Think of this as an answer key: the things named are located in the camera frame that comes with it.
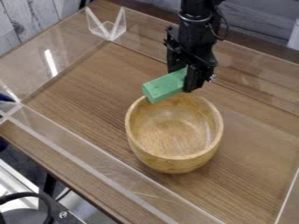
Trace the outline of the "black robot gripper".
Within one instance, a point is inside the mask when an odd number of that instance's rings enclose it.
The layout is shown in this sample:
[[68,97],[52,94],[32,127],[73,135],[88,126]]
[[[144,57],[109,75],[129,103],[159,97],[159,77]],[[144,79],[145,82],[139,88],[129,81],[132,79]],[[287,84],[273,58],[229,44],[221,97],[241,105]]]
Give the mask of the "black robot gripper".
[[165,29],[163,44],[167,47],[168,72],[185,68],[183,91],[189,93],[213,79],[217,61],[212,47],[219,40],[220,15],[193,17],[180,14],[179,19],[179,26],[169,25]]

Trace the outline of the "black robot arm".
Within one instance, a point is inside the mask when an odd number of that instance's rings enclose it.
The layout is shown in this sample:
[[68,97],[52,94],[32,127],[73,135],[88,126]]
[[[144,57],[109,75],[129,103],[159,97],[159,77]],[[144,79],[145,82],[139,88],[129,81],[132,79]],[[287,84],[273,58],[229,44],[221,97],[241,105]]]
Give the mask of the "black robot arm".
[[168,72],[187,69],[181,91],[203,87],[213,77],[217,60],[213,46],[227,37],[220,36],[220,20],[224,18],[219,5],[224,0],[181,0],[177,11],[179,26],[168,26],[163,44],[167,48]]

